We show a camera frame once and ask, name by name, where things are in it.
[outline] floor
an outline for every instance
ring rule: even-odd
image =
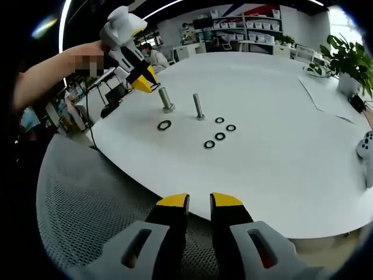
[[[92,146],[92,142],[86,136],[89,130],[75,134],[70,138],[84,146]],[[323,266],[330,271],[335,271],[349,258],[356,245],[361,243],[362,235],[366,236],[368,229],[355,230],[350,234],[327,237],[321,239],[291,240],[301,260],[311,266]]]

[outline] black washer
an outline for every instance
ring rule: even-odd
[[[216,119],[215,119],[215,122],[216,122],[217,124],[221,124],[221,123],[224,122],[224,119],[221,118],[221,117],[219,117],[219,118],[216,118]]]
[[[165,131],[165,130],[166,130],[167,128],[169,128],[170,126],[171,126],[171,121],[169,121],[169,120],[165,120],[165,121],[160,122],[157,128],[158,128],[159,131]]]
[[[205,147],[205,149],[209,150],[215,147],[215,142],[212,140],[208,140],[203,146]]]
[[[235,125],[233,124],[227,125],[227,131],[229,132],[235,131]]]
[[[221,141],[221,140],[224,140],[225,138],[226,138],[226,135],[222,132],[219,132],[219,133],[215,134],[215,139],[216,140]]]

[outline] perforated gray surface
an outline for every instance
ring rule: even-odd
[[[99,152],[60,135],[41,165],[37,219],[44,248],[62,270],[97,259],[103,244],[143,221],[160,198]],[[191,215],[183,257],[185,279],[216,279],[210,223]]]

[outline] round white table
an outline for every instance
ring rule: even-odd
[[[209,194],[221,192],[288,238],[352,231],[373,217],[373,189],[355,153],[370,126],[347,101],[352,122],[317,110],[298,80],[311,79],[304,65],[242,52],[195,55],[158,74],[173,113],[163,113],[158,92],[133,92],[94,125],[94,139],[159,196],[188,193],[190,212],[203,218],[210,219]],[[194,93],[204,121],[196,119]],[[163,120],[172,126],[160,132]],[[229,124],[237,130],[227,132]],[[218,132],[226,139],[215,140]],[[203,147],[208,140],[216,143],[211,150]]]

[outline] metal bolt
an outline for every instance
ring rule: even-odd
[[[173,105],[170,101],[170,98],[168,97],[168,94],[167,94],[167,91],[164,87],[161,87],[159,90],[159,95],[162,99],[162,102],[163,102],[163,111],[168,114],[168,113],[172,113],[174,110],[175,110],[175,105]]]
[[[196,94],[196,93],[193,94],[193,99],[194,99],[194,104],[195,104],[196,109],[197,109],[197,120],[202,121],[202,120],[205,119],[205,115],[202,113],[202,109],[200,107],[198,94]]]

